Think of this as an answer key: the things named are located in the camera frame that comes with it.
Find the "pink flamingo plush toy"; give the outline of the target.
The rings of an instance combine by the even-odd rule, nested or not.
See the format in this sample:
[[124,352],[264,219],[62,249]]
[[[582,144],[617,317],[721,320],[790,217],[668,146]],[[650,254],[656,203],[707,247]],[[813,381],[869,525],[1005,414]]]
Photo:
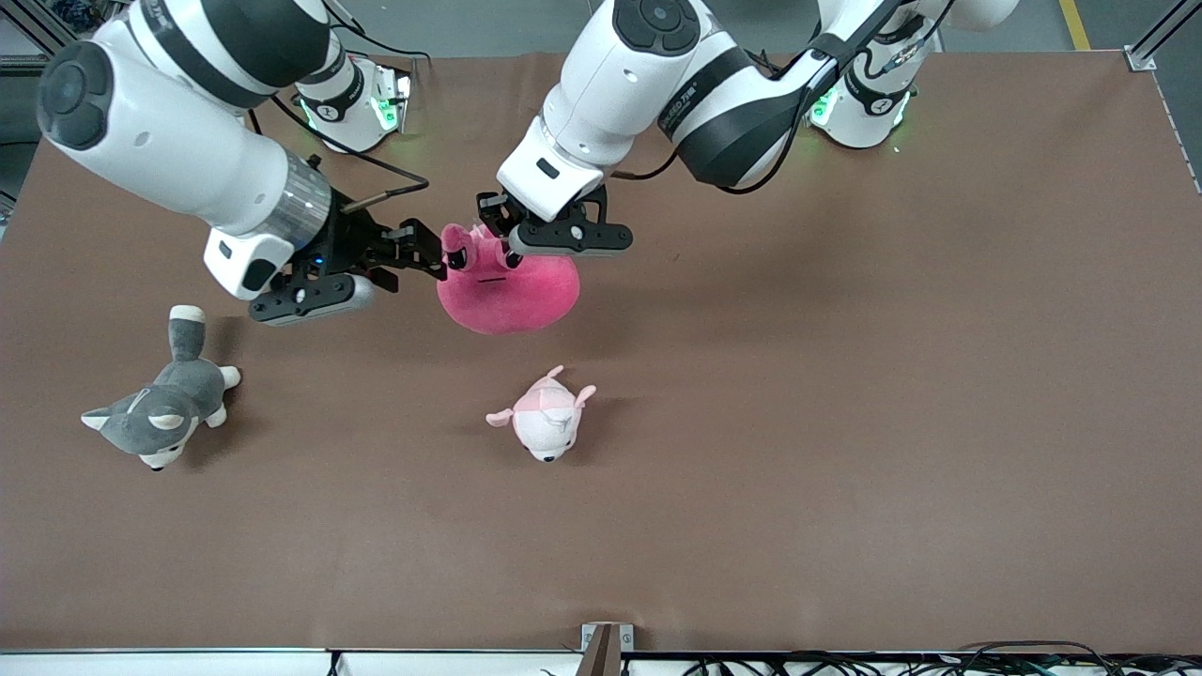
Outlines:
[[477,223],[448,223],[439,235],[447,267],[438,297],[456,324],[484,336],[545,330],[566,316],[581,293],[575,261],[524,256],[518,269],[500,261],[500,243],[477,239]]

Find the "white pink pig plush toy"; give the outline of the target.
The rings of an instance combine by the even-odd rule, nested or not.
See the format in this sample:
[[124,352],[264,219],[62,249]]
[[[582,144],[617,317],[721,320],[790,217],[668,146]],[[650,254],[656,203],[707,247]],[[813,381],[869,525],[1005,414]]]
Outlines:
[[575,446],[587,402],[597,391],[595,385],[579,392],[566,389],[557,379],[563,369],[557,364],[532,383],[513,407],[484,416],[489,426],[514,428],[516,439],[528,453],[545,463],[559,459]]

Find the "grey white husky plush toy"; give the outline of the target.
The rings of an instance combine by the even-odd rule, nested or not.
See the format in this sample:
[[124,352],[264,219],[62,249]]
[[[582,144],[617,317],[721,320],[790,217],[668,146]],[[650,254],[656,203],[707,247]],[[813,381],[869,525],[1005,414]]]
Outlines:
[[153,472],[172,466],[202,423],[210,428],[226,423],[224,396],[243,380],[236,364],[203,358],[206,332],[206,312],[197,306],[173,306],[169,362],[132,395],[83,413],[82,423]]

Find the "brown table cover sheet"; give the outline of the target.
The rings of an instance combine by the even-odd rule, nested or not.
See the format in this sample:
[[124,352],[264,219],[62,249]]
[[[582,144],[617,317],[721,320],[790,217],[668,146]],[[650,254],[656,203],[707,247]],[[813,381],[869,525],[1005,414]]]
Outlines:
[[[50,146],[0,243],[0,647],[1202,653],[1202,195],[1117,53],[938,53],[888,146],[744,197],[609,185],[635,242],[524,336],[430,279],[266,327],[208,230]],[[81,415],[173,306],[236,364],[153,472]],[[557,379],[545,463],[484,416]]]

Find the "white table edge strip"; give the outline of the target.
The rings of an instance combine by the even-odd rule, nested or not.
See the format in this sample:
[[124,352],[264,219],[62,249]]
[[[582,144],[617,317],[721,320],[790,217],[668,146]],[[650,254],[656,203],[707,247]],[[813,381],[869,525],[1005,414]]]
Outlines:
[[575,676],[571,652],[0,652],[0,676]]

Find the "aluminium frame profile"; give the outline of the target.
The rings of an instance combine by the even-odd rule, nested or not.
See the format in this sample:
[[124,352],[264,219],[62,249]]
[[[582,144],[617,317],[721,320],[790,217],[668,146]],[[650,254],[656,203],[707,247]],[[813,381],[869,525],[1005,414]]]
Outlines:
[[1133,45],[1125,45],[1123,54],[1130,72],[1155,71],[1154,57],[1164,45],[1194,14],[1202,11],[1202,0],[1176,0]]
[[0,75],[38,75],[56,52],[90,38],[131,0],[0,0]]

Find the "metal table edge bracket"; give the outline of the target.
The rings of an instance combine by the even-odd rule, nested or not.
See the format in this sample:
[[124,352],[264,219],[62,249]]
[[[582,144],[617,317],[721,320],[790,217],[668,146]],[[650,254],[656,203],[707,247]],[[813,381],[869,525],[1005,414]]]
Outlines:
[[584,623],[581,638],[582,658],[575,676],[630,676],[627,654],[635,650],[632,623]]

